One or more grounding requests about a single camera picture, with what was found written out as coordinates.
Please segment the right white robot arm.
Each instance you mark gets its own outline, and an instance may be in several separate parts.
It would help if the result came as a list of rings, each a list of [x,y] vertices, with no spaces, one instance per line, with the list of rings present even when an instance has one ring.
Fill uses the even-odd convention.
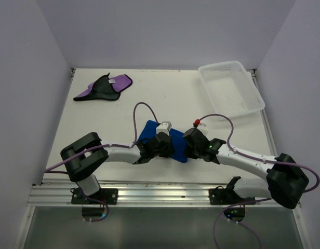
[[[258,156],[248,153],[244,157],[228,142],[221,139],[209,140],[197,128],[187,130],[183,135],[187,143],[185,154],[192,159],[228,165],[251,173],[256,178],[233,177],[225,188],[209,191],[211,204],[253,205],[258,198],[273,199],[281,206],[294,209],[303,195],[309,179],[295,167],[291,156]]]

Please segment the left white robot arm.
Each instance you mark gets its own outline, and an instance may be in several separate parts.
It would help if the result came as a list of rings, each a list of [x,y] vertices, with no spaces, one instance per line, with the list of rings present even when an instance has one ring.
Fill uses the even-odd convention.
[[[98,134],[91,132],[64,148],[60,155],[70,181],[77,183],[83,197],[94,204],[102,197],[94,171],[103,163],[144,164],[155,157],[170,158],[174,152],[172,139],[165,132],[160,132],[151,139],[138,141],[133,147],[102,144]]]

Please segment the blue towel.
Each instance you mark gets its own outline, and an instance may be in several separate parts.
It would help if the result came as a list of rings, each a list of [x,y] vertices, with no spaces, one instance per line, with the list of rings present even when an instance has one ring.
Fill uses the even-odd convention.
[[[140,150],[140,155],[141,155],[141,157],[137,161],[137,164],[147,163],[152,159],[147,154],[144,148],[144,144],[156,135],[156,127],[159,124],[160,123],[156,121],[151,121],[151,120],[147,121],[144,129],[139,135],[139,138],[136,140],[135,145]],[[170,137],[172,139],[172,144],[175,149],[175,152],[171,158],[181,163],[186,163],[188,161],[188,158],[184,155],[186,142],[183,138],[183,133],[171,128]]]

